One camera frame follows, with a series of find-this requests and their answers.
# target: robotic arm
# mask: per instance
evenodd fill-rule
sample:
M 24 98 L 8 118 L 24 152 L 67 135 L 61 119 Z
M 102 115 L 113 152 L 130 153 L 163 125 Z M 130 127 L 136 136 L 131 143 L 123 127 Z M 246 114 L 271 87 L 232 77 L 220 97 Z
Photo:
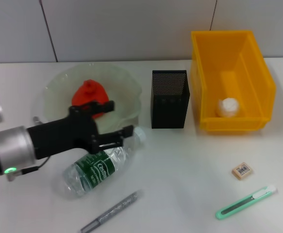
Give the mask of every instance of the robotic arm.
M 99 134 L 92 116 L 114 110 L 114 102 L 105 104 L 90 102 L 82 106 L 71 106 L 66 118 L 37 125 L 23 126 L 0 132 L 0 175 L 8 174 L 8 180 L 38 170 L 29 167 L 36 160 L 51 155 L 82 148 L 95 154 L 101 150 L 120 147 L 123 139 L 133 135 L 133 126 L 112 133 Z

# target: red object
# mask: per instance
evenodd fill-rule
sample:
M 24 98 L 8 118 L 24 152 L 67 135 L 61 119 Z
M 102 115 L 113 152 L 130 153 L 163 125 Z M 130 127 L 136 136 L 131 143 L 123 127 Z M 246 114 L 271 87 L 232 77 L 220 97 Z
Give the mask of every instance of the red object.
M 101 104 L 109 101 L 103 86 L 100 83 L 89 79 L 84 81 L 83 85 L 79 87 L 78 91 L 74 94 L 72 98 L 72 105 L 79 106 L 94 100 Z M 103 114 L 104 113 L 93 115 L 93 118 L 98 118 Z

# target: plastic water bottle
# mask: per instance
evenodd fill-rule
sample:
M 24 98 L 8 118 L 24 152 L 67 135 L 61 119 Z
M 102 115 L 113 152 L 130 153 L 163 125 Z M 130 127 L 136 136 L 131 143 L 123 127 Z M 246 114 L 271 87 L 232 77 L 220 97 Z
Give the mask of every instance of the plastic water bottle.
M 87 154 L 77 160 L 63 173 L 69 191 L 81 197 L 112 173 L 123 169 L 145 138 L 143 130 L 135 127 L 133 136 L 124 140 L 123 147 Z

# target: bottle cap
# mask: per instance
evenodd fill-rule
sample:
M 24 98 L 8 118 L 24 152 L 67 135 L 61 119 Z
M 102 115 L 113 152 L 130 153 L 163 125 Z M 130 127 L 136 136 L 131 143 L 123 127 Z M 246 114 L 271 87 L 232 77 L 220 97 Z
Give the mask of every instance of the bottle cap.
M 221 117 L 235 117 L 239 111 L 239 103 L 234 98 L 226 98 L 218 102 L 218 114 Z
M 136 134 L 136 136 L 140 139 L 141 144 L 143 144 L 146 141 L 146 134 L 141 129 L 141 127 L 135 127 L 134 128 L 134 134 Z

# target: white ball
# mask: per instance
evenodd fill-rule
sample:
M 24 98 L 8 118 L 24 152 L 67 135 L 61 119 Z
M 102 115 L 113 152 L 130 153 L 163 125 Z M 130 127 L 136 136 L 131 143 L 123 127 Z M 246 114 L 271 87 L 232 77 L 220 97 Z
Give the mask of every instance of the white ball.
M 239 111 L 239 103 L 234 98 L 226 98 L 218 102 L 218 114 L 221 117 L 235 117 Z

